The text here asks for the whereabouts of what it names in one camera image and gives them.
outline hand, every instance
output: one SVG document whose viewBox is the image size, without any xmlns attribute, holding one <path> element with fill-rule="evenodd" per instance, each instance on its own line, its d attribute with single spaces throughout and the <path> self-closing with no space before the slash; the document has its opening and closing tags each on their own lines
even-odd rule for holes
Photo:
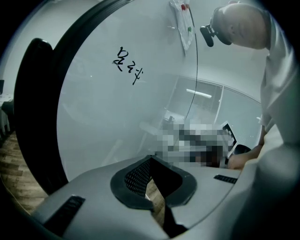
<svg viewBox="0 0 300 240">
<path fill-rule="evenodd" d="M 235 170 L 242 170 L 245 166 L 245 163 L 251 159 L 252 157 L 247 153 L 232 155 L 229 158 L 228 168 L 235 169 Z"/>
</svg>

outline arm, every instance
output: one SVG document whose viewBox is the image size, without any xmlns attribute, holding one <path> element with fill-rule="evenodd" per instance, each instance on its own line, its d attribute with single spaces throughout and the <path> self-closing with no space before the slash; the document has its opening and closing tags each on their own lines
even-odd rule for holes
<svg viewBox="0 0 300 240">
<path fill-rule="evenodd" d="M 262 150 L 263 145 L 264 145 L 263 138 L 266 134 L 267 133 L 264 130 L 264 126 L 263 126 L 258 145 L 247 153 L 232 155 L 229 159 L 228 168 L 229 169 L 243 169 L 243 167 L 247 161 L 257 158 L 259 153 Z"/>
</svg>

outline chinese character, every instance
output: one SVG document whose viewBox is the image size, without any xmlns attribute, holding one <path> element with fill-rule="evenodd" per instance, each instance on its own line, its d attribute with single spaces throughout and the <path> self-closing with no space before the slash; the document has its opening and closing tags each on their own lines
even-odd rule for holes
<svg viewBox="0 0 300 240">
<path fill-rule="evenodd" d="M 141 68 L 141 70 L 140 70 L 140 72 L 139 72 L 139 74 L 138 75 L 136 75 L 136 73 L 135 73 L 135 81 L 133 82 L 133 84 L 132 85 L 134 85 L 135 84 L 135 82 L 136 82 L 136 80 L 137 79 L 140 79 L 138 76 L 140 75 L 140 73 L 142 72 L 142 69 L 143 68 Z"/>
<path fill-rule="evenodd" d="M 132 61 L 133 62 L 133 65 L 128 65 L 127 67 L 129 68 L 129 73 L 131 73 L 133 67 L 135 66 L 135 61 Z"/>
<path fill-rule="evenodd" d="M 122 61 L 124 61 L 125 58 L 126 58 L 127 56 L 128 56 L 128 52 L 125 51 L 125 50 L 123 50 L 123 47 L 121 47 L 121 48 L 120 48 L 120 51 L 119 51 L 119 53 L 118 53 L 118 58 L 119 58 L 120 60 L 115 60 L 115 61 L 112 62 L 112 63 L 114 63 L 114 64 L 116 64 L 116 65 L 118 66 L 118 69 L 119 69 L 121 72 L 123 72 L 123 70 L 120 68 L 119 65 L 123 65 Z"/>
</svg>

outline glossy white surface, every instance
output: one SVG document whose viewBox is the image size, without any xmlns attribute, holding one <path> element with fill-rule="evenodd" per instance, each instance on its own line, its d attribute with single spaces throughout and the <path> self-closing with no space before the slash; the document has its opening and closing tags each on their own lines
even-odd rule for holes
<svg viewBox="0 0 300 240">
<path fill-rule="evenodd" d="M 122 72 L 112 63 L 120 47 L 128 52 L 119 65 Z M 195 39 L 184 55 L 169 0 L 130 2 L 97 26 L 78 50 L 60 94 L 57 136 L 68 180 L 153 154 L 164 118 L 188 113 L 193 94 L 181 99 L 175 89 L 185 84 L 183 72 L 196 72 L 196 59 Z M 129 73 L 132 61 L 136 66 Z M 143 74 L 133 85 L 141 68 Z M 175 99 L 183 111 L 170 113 Z"/>
</svg>

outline black mesh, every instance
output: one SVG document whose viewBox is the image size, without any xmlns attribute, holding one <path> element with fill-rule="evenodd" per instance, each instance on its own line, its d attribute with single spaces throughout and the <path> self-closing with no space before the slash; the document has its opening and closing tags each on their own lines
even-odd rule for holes
<svg viewBox="0 0 300 240">
<path fill-rule="evenodd" d="M 140 195 L 145 197 L 147 184 L 150 180 L 150 159 L 133 169 L 125 176 L 126 187 Z"/>
</svg>

